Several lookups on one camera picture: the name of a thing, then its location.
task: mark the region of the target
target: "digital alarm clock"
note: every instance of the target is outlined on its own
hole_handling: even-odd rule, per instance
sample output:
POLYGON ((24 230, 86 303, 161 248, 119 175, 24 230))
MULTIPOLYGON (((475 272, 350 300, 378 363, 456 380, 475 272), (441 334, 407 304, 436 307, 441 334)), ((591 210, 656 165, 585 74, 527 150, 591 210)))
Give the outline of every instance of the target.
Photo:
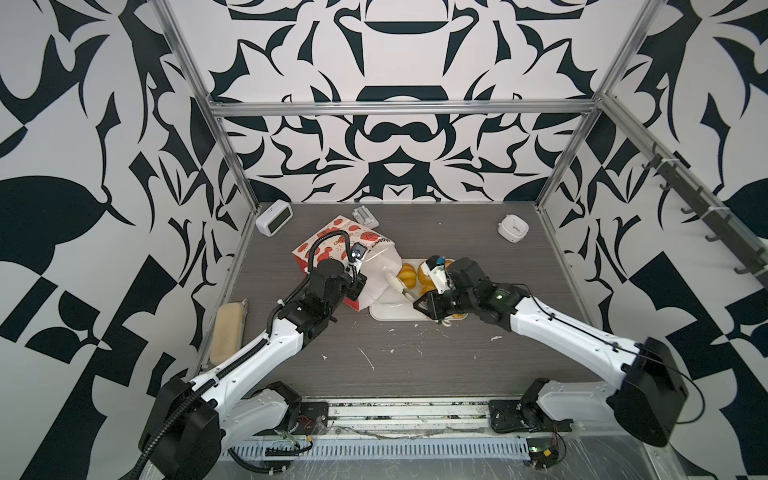
POLYGON ((285 200, 278 200, 256 219, 256 228, 271 237, 293 217, 293 210, 285 200))

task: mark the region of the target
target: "black and white patterned wall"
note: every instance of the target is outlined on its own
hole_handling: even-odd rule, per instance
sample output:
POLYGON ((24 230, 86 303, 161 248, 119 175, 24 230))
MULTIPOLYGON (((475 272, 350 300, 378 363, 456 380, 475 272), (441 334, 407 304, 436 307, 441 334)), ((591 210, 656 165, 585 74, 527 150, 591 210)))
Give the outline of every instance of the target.
MULTIPOLYGON (((750 228, 766 235, 768 5, 670 0, 618 97, 750 228)), ((592 319, 671 346, 706 410, 672 446, 691 477, 768 475, 768 292, 601 117, 547 205, 592 319)), ((693 387, 680 420, 702 408, 693 387)))
POLYGON ((248 206, 144 0, 0 7, 3 478, 120 478, 248 206))
POLYGON ((226 119, 260 200, 535 200, 578 114, 226 119))
MULTIPOLYGON (((227 103, 590 98, 642 1, 171 4, 212 98, 227 103)), ((226 128, 264 201, 535 200, 576 117, 229 118, 226 128)))

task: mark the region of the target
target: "white crumb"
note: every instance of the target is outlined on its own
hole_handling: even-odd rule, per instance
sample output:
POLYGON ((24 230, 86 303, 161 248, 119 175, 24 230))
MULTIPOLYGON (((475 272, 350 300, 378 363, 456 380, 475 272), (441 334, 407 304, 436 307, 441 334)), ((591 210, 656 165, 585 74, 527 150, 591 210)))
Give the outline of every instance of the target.
POLYGON ((373 370, 373 371, 375 372, 375 371, 376 371, 376 368, 375 368, 375 366, 373 366, 373 364, 371 363, 371 359, 370 359, 370 358, 368 358, 368 356, 366 355, 366 353, 365 353, 365 352, 363 352, 363 350, 362 350, 360 347, 357 347, 357 349, 360 351, 360 353, 362 353, 362 356, 364 356, 364 357, 366 358, 366 360, 368 360, 368 365, 371 365, 371 370, 373 370))

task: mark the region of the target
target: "white tray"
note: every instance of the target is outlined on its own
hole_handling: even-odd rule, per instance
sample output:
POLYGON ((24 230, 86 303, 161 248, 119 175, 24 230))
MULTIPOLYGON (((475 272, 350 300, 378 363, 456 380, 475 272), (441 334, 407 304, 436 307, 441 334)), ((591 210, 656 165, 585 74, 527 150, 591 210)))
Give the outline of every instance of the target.
MULTIPOLYGON (((424 262, 426 258, 404 258, 402 264, 406 263, 418 269, 419 265, 424 262)), ((422 283, 416 280, 416 286, 408 290, 413 298, 417 299, 421 296, 422 283)), ((368 307, 368 311, 371 316, 382 322, 413 322, 413 321, 429 321, 433 322, 431 318, 423 313, 414 310, 411 300, 408 300, 400 292, 395 291, 392 287, 388 287, 384 290, 379 298, 368 307)), ((447 320, 463 320, 467 314, 451 315, 446 317, 447 320)))

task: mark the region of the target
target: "black cable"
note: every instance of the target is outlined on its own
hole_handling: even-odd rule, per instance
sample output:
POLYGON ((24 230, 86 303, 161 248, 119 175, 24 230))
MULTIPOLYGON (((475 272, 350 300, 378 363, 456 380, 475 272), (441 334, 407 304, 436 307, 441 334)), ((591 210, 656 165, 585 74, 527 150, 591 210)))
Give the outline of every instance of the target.
POLYGON ((563 442, 563 456, 558 455, 558 460, 554 463, 555 465, 557 465, 558 463, 565 460, 565 454, 568 453, 568 447, 565 445, 565 439, 563 438, 563 435, 560 435, 557 431, 555 431, 554 434, 557 435, 560 438, 560 440, 562 440, 563 442))
POLYGON ((237 454, 237 452, 235 452, 234 448, 231 448, 231 449, 229 449, 227 451, 230 453, 230 457, 232 457, 232 459, 235 461, 235 463, 237 463, 239 466, 245 468, 249 472, 261 473, 261 474, 264 474, 264 475, 269 475, 271 473, 271 474, 274 475, 276 473, 283 473, 283 472, 285 472, 288 469, 287 466, 284 466, 280 470, 276 470, 274 468, 266 468, 266 467, 260 467, 258 465, 252 465, 252 464, 246 462, 242 457, 240 457, 237 454))
POLYGON ((621 346, 619 346, 619 345, 618 345, 618 344, 616 344, 616 343, 611 343, 611 342, 608 342, 606 339, 602 339, 602 338, 600 338, 599 336, 597 336, 597 335, 594 335, 593 333, 589 333, 589 332, 587 332, 586 330, 582 330, 582 329, 580 329, 578 326, 574 325, 573 323, 570 323, 570 322, 566 322, 566 321, 564 321, 563 319, 559 319, 559 318, 557 318, 555 314, 553 314, 553 313, 550 313, 550 312, 548 312, 547 310, 544 310, 544 308, 543 308, 543 307, 542 307, 542 306, 539 304, 539 302, 536 300, 536 297, 534 296, 533 292, 531 291, 531 287, 529 287, 528 285, 526 285, 526 284, 524 284, 524 283, 511 283, 511 285, 524 286, 524 287, 525 287, 525 289, 528 291, 528 294, 529 294, 529 295, 531 295, 531 298, 532 298, 532 299, 533 299, 533 301, 536 303, 536 306, 537 306, 537 307, 538 307, 538 308, 539 308, 539 309, 540 309, 540 310, 541 310, 543 313, 545 313, 545 314, 546 314, 546 315, 549 317, 549 319, 550 319, 550 320, 557 320, 557 321, 558 321, 558 322, 560 322, 560 323, 564 323, 565 325, 568 325, 568 326, 570 326, 571 328, 573 328, 573 329, 576 329, 576 330, 578 330, 579 332, 582 332, 582 333, 583 333, 583 334, 585 334, 585 335, 589 335, 589 336, 591 336, 592 338, 594 338, 594 339, 596 339, 596 340, 599 340, 599 341, 601 341, 601 342, 602 342, 602 343, 604 343, 605 345, 607 345, 607 346, 610 346, 612 349, 621 350, 622 352, 630 353, 631 355, 634 355, 634 356, 638 356, 638 357, 640 357, 640 358, 642 358, 642 359, 646 359, 646 360, 650 360, 651 362, 655 362, 655 363, 658 363, 659 365, 662 365, 663 367, 665 367, 665 368, 667 368, 667 369, 669 369, 669 370, 672 370, 673 372, 677 373, 678 375, 680 375, 681 377, 683 377, 684 379, 686 379, 686 380, 687 380, 687 381, 688 381, 688 382, 689 382, 691 385, 693 385, 693 386, 694 386, 694 388, 695 388, 695 389, 696 389, 696 390, 699 392, 699 396, 701 397, 701 410, 699 411, 699 414, 698 414, 698 415, 696 415, 696 417, 695 417, 695 418, 693 418, 693 419, 691 419, 691 420, 686 420, 685 422, 675 422, 675 425, 686 425, 686 424, 688 424, 688 423, 693 423, 693 422, 696 422, 698 419, 700 419, 700 418, 702 417, 702 415, 704 415, 704 410, 706 410, 706 409, 707 409, 707 401, 706 401, 706 399, 704 398, 704 392, 702 392, 702 391, 701 391, 701 389, 699 388, 699 386, 698 386, 698 385, 697 385, 697 384, 694 382, 694 380, 693 380, 692 378, 690 378, 688 375, 686 375, 686 374, 682 373, 680 370, 678 370, 678 369, 676 369, 676 368, 674 368, 674 367, 672 367, 672 366, 669 366, 669 365, 667 365, 666 363, 664 363, 664 362, 662 362, 662 361, 660 361, 660 360, 656 360, 655 358, 652 358, 652 357, 649 357, 649 356, 645 356, 645 355, 642 355, 641 353, 632 352, 631 350, 627 350, 627 349, 625 349, 625 348, 622 348, 621 346))
POLYGON ((309 450, 312 450, 312 440, 310 440, 310 437, 307 437, 307 440, 309 440, 309 444, 306 447, 303 447, 301 449, 295 449, 290 452, 285 452, 283 456, 295 456, 300 453, 308 452, 309 450))
MULTIPOLYGON (((306 447, 303 447, 301 449, 296 449, 296 450, 293 450, 291 452, 284 452, 281 456, 283 456, 283 457, 297 456, 300 453, 308 452, 309 450, 312 449, 313 442, 312 442, 312 440, 310 440, 310 437, 307 437, 307 439, 310 441, 310 443, 306 447)), ((291 462, 290 464, 288 464, 288 466, 284 467, 281 470, 276 470, 274 468, 260 467, 258 465, 254 465, 252 463, 249 463, 243 457, 239 456, 237 454, 237 452, 235 451, 234 447, 229 449, 229 450, 227 450, 227 451, 230 453, 230 456, 235 461, 235 463, 237 463, 239 466, 245 468, 249 472, 253 472, 253 473, 261 473, 261 474, 265 474, 265 475, 269 475, 270 473, 272 473, 272 474, 283 473, 283 472, 285 472, 288 469, 288 466, 293 464, 293 462, 291 462)))
POLYGON ((349 269, 352 271, 352 285, 350 286, 355 286, 357 285, 357 268, 355 268, 354 265, 350 264, 349 269))
POLYGON ((277 313, 282 309, 283 306, 279 303, 275 306, 275 308, 272 309, 272 311, 269 313, 269 315, 266 317, 266 338, 267 341, 272 338, 272 326, 275 323, 275 316, 277 316, 277 313))
POLYGON ((331 233, 326 233, 322 237, 315 240, 315 242, 312 244, 312 247, 310 248, 310 258, 309 263, 306 266, 306 272, 309 273, 315 268, 315 250, 317 250, 317 247, 320 246, 320 244, 329 238, 336 237, 341 235, 344 237, 344 247, 346 249, 346 257, 349 259, 349 261, 352 261, 352 246, 349 243, 349 234, 344 230, 334 230, 331 233))
POLYGON ((254 345, 252 349, 248 350, 243 355, 237 357, 236 360, 234 360, 232 363, 230 363, 229 365, 224 367, 222 370, 220 370, 216 374, 216 378, 221 380, 225 376, 232 373, 232 370, 235 370, 237 367, 243 365, 243 363, 245 363, 250 357, 256 355, 259 352, 259 350, 261 350, 267 345, 267 343, 268 342, 266 339, 261 339, 261 341, 258 342, 256 345, 254 345))
POLYGON ((155 434, 152 436, 152 438, 147 442, 147 444, 144 446, 144 451, 141 452, 141 455, 139 456, 139 459, 136 461, 136 464, 131 469, 131 476, 129 477, 130 480, 138 480, 141 476, 141 473, 144 470, 144 467, 147 466, 147 462, 149 462, 149 458, 152 456, 152 452, 157 448, 157 445, 160 443, 160 440, 163 438, 163 436, 166 434, 168 429, 176 423, 176 421, 192 406, 194 402, 196 402, 208 389, 216 385, 216 381, 213 379, 208 380, 205 382, 199 389, 192 392, 192 395, 188 396, 175 410, 173 413, 170 414, 170 416, 163 422, 163 425, 161 425, 160 429, 158 429, 155 434))

